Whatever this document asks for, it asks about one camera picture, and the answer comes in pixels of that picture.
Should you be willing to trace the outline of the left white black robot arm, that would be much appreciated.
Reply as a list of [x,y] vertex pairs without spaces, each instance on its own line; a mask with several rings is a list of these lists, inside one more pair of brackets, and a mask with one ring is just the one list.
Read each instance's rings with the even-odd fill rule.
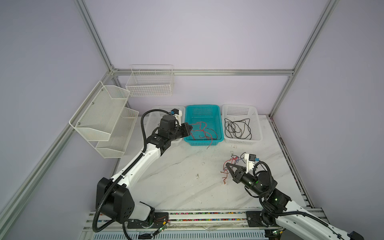
[[141,118],[141,130],[144,146],[142,150],[120,172],[111,178],[102,178],[97,184],[96,212],[92,221],[94,233],[103,231],[113,223],[122,224],[126,231],[126,222],[134,221],[150,227],[155,222],[155,208],[143,202],[137,202],[131,195],[131,188],[139,178],[159,159],[175,140],[190,136],[193,127],[181,123],[182,111],[165,111],[159,126],[150,136],[146,136],[144,118]]

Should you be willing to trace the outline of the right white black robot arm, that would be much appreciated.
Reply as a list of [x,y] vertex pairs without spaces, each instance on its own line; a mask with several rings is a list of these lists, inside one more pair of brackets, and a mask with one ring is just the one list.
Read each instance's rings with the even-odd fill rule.
[[244,184],[246,189],[256,194],[256,198],[263,207],[260,216],[263,225],[280,226],[303,240],[364,239],[355,231],[348,233],[326,223],[278,190],[278,183],[265,162],[257,162],[252,174],[248,173],[247,168],[243,166],[227,163],[226,167],[235,183]]

